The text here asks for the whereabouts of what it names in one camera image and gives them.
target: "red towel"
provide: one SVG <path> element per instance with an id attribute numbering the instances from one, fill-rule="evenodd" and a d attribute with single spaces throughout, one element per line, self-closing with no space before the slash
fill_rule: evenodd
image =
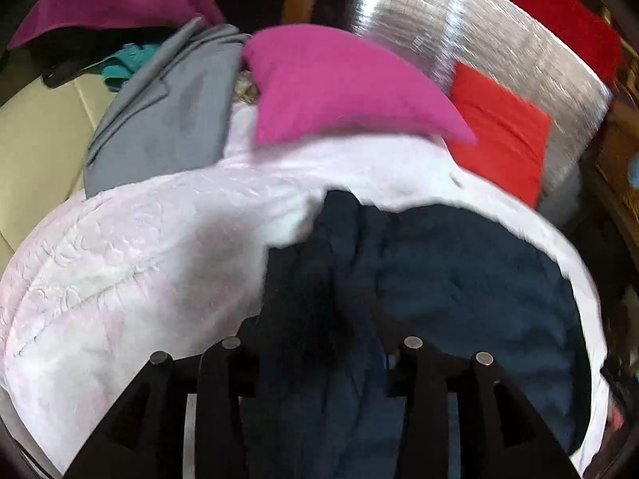
<path id="1" fill-rule="evenodd" d="M 447 139 L 454 160 L 535 208 L 550 116 L 459 62 L 450 100 L 477 137 L 476 145 Z"/>
<path id="2" fill-rule="evenodd" d="M 622 62 L 621 41 L 579 0 L 510 0 L 567 44 L 607 84 Z"/>

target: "magenta towel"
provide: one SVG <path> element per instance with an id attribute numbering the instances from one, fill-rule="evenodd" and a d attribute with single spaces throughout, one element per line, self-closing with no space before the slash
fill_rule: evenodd
<path id="1" fill-rule="evenodd" d="M 211 0 L 39 0 L 8 49 L 54 28 L 180 28 L 196 16 L 203 16 L 207 25 L 224 22 Z"/>

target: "reflective foil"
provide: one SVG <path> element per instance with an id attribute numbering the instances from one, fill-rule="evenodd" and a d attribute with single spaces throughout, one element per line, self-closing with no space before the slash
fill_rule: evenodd
<path id="1" fill-rule="evenodd" d="M 459 60 L 548 113 L 555 122 L 541 197 L 575 166 L 612 99 L 572 50 L 509 0 L 354 0 L 351 30 L 395 51 L 447 94 Z"/>

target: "white quilted fabric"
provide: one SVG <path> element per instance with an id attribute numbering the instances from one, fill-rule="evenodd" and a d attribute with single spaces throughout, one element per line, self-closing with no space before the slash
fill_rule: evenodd
<path id="1" fill-rule="evenodd" d="M 0 377 L 64 471 L 111 403 L 159 349 L 205 350 L 260 310 L 268 246 L 300 240 L 327 188 L 389 210 L 442 202 L 501 222 L 557 260 L 574 289 L 592 366 L 592 414 L 573 455 L 599 449 L 608 388 L 598 299 L 574 248 L 441 143 L 403 135 L 324 137 L 251 149 L 255 110 L 236 105 L 227 158 L 208 168 L 82 194 L 52 212 L 0 281 Z"/>

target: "navy blue fabric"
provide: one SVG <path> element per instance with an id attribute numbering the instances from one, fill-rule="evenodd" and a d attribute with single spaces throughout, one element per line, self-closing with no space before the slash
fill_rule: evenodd
<path id="1" fill-rule="evenodd" d="M 557 264 L 466 209 L 395 214 L 333 191 L 306 242 L 269 252 L 258 398 L 241 406 L 251 477 L 393 477 L 404 402 L 386 398 L 373 305 L 443 352 L 490 351 L 564 449 L 583 441 L 588 356 Z"/>

